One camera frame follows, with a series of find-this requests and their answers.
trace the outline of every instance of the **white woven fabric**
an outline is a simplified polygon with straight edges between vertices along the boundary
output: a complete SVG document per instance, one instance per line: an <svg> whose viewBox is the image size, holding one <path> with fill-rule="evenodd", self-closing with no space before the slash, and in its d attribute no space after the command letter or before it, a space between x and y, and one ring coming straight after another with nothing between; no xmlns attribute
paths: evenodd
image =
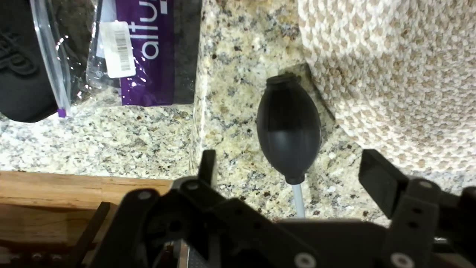
<svg viewBox="0 0 476 268"><path fill-rule="evenodd" d="M475 0L298 0L338 124L406 171L476 170Z"/></svg>

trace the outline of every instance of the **granite countertop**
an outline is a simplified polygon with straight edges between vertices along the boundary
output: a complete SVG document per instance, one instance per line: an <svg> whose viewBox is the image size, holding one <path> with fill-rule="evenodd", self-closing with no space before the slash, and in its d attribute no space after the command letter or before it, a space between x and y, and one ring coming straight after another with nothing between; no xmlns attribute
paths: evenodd
<svg viewBox="0 0 476 268"><path fill-rule="evenodd" d="M386 222L357 182L362 149L333 122L310 83L293 1L204 0L197 100L177 107L81 104L60 122L0 119L0 170L179 179L216 149L214 188L269 217L293 216L292 188L264 158L256 112L267 77L296 73L323 122L323 146L304 194L313 217Z"/></svg>

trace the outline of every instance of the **plastic packaging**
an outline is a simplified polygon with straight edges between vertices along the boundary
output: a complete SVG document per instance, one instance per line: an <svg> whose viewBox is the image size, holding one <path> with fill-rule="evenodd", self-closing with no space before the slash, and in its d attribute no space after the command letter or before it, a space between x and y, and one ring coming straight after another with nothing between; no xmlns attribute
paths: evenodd
<svg viewBox="0 0 476 268"><path fill-rule="evenodd" d="M194 103L201 6L201 0L98 0L88 86L113 91L125 106Z"/></svg>
<svg viewBox="0 0 476 268"><path fill-rule="evenodd" d="M30 0L30 6L58 116L66 118L84 97L94 7L89 0Z"/></svg>

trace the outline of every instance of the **black rubber bulb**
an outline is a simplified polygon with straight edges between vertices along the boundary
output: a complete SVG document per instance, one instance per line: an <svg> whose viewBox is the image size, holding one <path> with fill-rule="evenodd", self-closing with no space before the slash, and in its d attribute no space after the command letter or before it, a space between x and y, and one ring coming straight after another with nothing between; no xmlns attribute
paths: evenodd
<svg viewBox="0 0 476 268"><path fill-rule="evenodd" d="M259 143L269 164L290 185L299 185L320 147L317 109L295 74L267 80L258 110Z"/></svg>

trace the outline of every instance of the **purple label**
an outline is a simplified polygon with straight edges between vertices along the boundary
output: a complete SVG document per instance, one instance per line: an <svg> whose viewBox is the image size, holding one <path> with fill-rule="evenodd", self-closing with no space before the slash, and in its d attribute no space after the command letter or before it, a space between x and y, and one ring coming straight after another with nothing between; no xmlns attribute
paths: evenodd
<svg viewBox="0 0 476 268"><path fill-rule="evenodd" d="M136 76L121 79L122 104L174 101L173 0L116 0L118 21L130 24Z"/></svg>

